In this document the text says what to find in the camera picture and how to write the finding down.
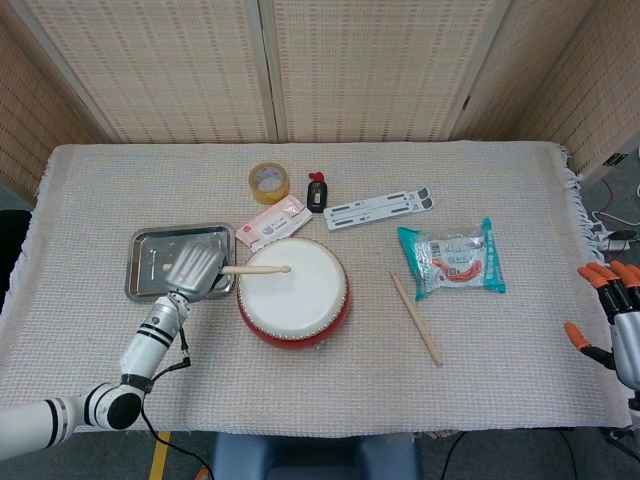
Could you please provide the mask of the right orange-tipped robot hand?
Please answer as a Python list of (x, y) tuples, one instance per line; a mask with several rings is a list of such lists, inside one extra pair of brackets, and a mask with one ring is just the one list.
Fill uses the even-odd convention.
[(617, 260), (609, 266), (589, 262), (577, 269), (597, 292), (609, 324), (612, 349), (592, 345), (571, 322), (564, 330), (573, 346), (583, 355), (614, 370), (619, 381), (639, 391), (639, 268)]

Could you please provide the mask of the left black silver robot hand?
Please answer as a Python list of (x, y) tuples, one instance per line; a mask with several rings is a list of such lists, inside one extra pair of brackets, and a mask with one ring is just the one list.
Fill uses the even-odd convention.
[(219, 242), (190, 241), (166, 273), (167, 291), (190, 303), (205, 299), (221, 275), (226, 255)]

